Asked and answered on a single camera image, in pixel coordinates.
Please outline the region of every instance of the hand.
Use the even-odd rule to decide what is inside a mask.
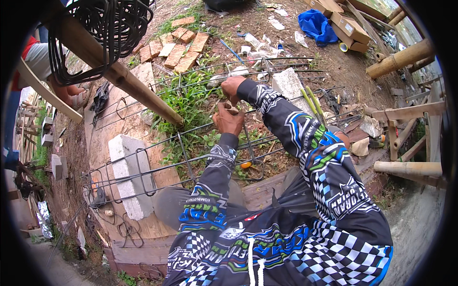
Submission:
[[[239,85],[246,80],[246,78],[242,76],[231,76],[228,77],[223,83],[221,83],[221,89],[223,90],[223,94],[228,98],[228,100],[232,103],[232,106],[236,106],[237,102],[240,99],[237,96],[237,88]]]
[[[240,110],[239,114],[231,115],[226,108],[230,108],[227,103],[218,103],[218,113],[213,115],[213,122],[219,132],[232,133],[238,137],[243,128],[245,113]]]

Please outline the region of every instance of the orange object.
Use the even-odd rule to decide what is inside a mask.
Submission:
[[[246,169],[248,168],[249,166],[251,166],[251,162],[245,162],[243,164],[240,165],[240,167],[242,167],[242,169]]]

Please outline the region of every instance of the coil of black wire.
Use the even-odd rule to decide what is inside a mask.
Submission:
[[[72,0],[49,26],[48,45],[51,71],[58,83],[69,86],[101,78],[119,58],[132,53],[145,35],[153,18],[150,6],[154,0]],[[56,42],[62,33],[63,17],[76,18],[103,47],[104,60],[99,67],[69,74],[62,44]]]

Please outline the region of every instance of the red shirt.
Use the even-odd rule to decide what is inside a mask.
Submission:
[[[27,45],[25,49],[22,51],[22,58],[25,60],[27,57],[27,54],[32,47],[33,44],[39,43],[40,41],[37,41],[33,36],[30,36],[29,41],[27,42]],[[19,92],[21,89],[17,86],[19,82],[19,72],[16,70],[13,76],[13,84],[11,86],[11,90],[14,92]]]

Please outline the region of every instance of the aluminum foil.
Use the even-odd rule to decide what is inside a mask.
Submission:
[[[48,204],[46,201],[38,202],[38,209],[40,212],[37,213],[37,218],[38,223],[40,224],[41,232],[44,237],[50,239],[53,237],[53,234],[51,233],[51,217],[49,215]]]

